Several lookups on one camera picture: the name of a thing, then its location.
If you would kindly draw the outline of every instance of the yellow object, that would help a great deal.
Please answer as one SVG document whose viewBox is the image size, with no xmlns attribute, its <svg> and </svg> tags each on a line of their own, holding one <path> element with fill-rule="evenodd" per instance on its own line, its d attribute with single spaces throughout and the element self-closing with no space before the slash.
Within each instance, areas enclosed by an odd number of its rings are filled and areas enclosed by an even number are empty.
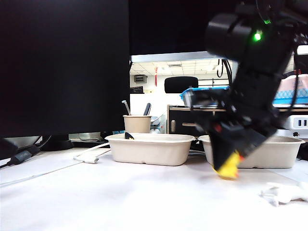
<svg viewBox="0 0 308 231">
<path fill-rule="evenodd" d="M 240 154 L 237 150 L 232 153 L 229 158 L 225 161 L 225 163 L 215 172 L 220 177 L 227 179 L 236 179 L 238 178 L 238 169 L 237 166 L 241 162 Z"/>
</svg>

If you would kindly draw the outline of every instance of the computer monitor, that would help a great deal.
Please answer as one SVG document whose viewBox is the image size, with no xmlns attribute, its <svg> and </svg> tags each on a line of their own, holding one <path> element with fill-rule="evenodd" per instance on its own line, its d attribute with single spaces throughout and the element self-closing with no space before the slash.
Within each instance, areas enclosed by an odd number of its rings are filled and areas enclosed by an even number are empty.
<svg viewBox="0 0 308 231">
<path fill-rule="evenodd" d="M 208 22 L 218 13 L 233 13 L 240 2 L 129 0 L 130 55 L 206 51 Z"/>
<path fill-rule="evenodd" d="M 124 129 L 128 1 L 0 1 L 0 138 Z"/>
</svg>

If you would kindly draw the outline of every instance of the pen holder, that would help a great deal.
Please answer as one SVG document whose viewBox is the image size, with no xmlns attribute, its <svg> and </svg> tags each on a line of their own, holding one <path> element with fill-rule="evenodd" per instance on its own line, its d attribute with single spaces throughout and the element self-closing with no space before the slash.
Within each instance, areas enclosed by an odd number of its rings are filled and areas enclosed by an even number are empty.
<svg viewBox="0 0 308 231">
<path fill-rule="evenodd" d="M 132 133 L 150 133 L 151 116 L 123 115 L 125 131 Z"/>
</svg>

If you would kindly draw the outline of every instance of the ceiling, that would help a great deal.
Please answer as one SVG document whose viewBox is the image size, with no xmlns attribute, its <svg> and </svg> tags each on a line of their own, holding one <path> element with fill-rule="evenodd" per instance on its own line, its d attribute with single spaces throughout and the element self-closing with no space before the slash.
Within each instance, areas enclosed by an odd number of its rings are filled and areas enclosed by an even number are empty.
<svg viewBox="0 0 308 231">
<path fill-rule="evenodd" d="M 169 67 L 169 65 L 180 64 L 180 67 Z M 221 65 L 218 65 L 218 59 L 202 59 L 189 61 L 172 61 L 172 62 L 144 62 L 133 63 L 131 75 L 146 75 L 154 76 L 155 68 L 159 76 L 178 76 L 178 75 L 200 75 L 200 74 L 215 74 L 221 70 Z M 286 72 L 293 70 L 293 57 L 290 59 Z"/>
</svg>

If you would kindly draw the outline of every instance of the monitor base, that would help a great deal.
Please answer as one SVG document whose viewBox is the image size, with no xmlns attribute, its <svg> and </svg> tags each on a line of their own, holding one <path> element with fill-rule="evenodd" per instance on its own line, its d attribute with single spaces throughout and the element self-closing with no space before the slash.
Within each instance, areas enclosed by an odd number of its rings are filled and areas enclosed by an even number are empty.
<svg viewBox="0 0 308 231">
<path fill-rule="evenodd" d="M 61 151 L 73 148 L 71 140 L 66 135 L 52 135 L 49 141 L 41 148 L 41 151 Z"/>
</svg>

